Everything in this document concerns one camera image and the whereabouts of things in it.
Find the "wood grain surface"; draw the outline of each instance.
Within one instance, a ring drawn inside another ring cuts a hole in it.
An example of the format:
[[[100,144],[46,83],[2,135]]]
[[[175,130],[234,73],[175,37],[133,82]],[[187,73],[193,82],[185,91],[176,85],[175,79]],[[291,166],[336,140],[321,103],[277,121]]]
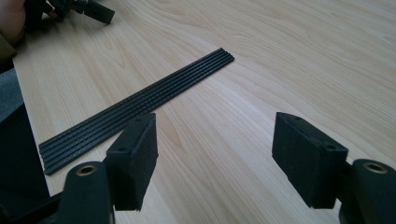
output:
[[[44,21],[14,60],[37,144],[218,48],[235,62],[157,109],[160,157],[118,223],[338,223],[304,204],[271,155],[277,111],[396,167],[396,1],[99,0]],[[47,176],[101,161],[112,137]]]

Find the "black tool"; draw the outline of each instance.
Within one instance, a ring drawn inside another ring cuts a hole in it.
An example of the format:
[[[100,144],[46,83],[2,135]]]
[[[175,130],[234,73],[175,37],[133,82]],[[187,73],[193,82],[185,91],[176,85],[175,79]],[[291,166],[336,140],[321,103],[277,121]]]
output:
[[[306,205],[342,203],[341,223],[396,223],[396,173],[371,160],[346,162],[348,150],[299,117],[276,113],[273,157]]]
[[[54,7],[54,12],[58,19],[62,21],[70,10],[75,10],[79,14],[84,14],[97,21],[110,24],[114,16],[114,11],[104,7],[92,0],[48,0]],[[43,13],[48,5],[46,0],[25,0],[26,11],[25,27],[27,31],[33,31],[40,25]]]
[[[158,158],[155,114],[136,117],[113,143],[103,162],[69,171],[64,192],[8,223],[115,223],[117,211],[141,210]]]
[[[218,49],[42,143],[45,174],[52,175],[121,131],[131,118],[153,111],[232,61],[230,53]]]

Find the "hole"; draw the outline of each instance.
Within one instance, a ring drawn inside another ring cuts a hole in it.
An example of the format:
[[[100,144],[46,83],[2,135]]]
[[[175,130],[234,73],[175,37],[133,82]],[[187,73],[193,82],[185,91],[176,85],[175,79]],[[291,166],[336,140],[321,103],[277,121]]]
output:
[[[119,151],[126,151],[126,150],[128,150],[127,147],[119,147]]]
[[[381,174],[381,175],[386,174],[388,172],[387,168],[385,168],[384,166],[382,166],[380,164],[373,163],[373,162],[366,162],[363,164],[363,166],[367,170],[377,173],[377,174]]]
[[[77,175],[84,176],[90,175],[96,171],[97,167],[94,165],[86,165],[77,170]]]

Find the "wooden table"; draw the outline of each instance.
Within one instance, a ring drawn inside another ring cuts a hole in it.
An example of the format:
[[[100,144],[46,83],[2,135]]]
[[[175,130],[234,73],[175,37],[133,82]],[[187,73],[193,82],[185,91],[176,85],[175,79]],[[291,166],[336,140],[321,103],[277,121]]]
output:
[[[235,62],[157,109],[160,157],[143,210],[119,223],[337,223],[307,208],[271,155],[277,111],[396,162],[393,0],[102,0],[26,36],[14,63],[37,144],[218,48]],[[101,161],[112,137],[55,175]]]

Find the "black object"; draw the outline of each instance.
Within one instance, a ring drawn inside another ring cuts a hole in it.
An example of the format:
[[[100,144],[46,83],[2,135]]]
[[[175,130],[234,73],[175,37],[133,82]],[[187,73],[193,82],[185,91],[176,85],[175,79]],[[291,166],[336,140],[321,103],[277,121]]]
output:
[[[396,223],[396,173],[378,161],[346,162],[348,150],[299,117],[276,113],[273,158],[306,205],[342,203],[341,223]]]
[[[153,111],[232,61],[230,53],[218,49],[42,143],[45,174],[52,175],[122,130],[131,118]]]
[[[92,0],[49,0],[49,2],[54,7],[54,11],[60,20],[63,20],[70,10],[75,10],[79,14],[110,24],[115,13],[113,10]],[[24,6],[26,11],[26,29],[28,31],[37,29],[43,12],[48,8],[46,0],[26,0]]]
[[[50,197],[24,105],[0,122],[0,223]]]
[[[140,210],[158,158],[155,114],[132,119],[103,162],[67,174],[64,192],[10,223],[115,223],[114,210]]]

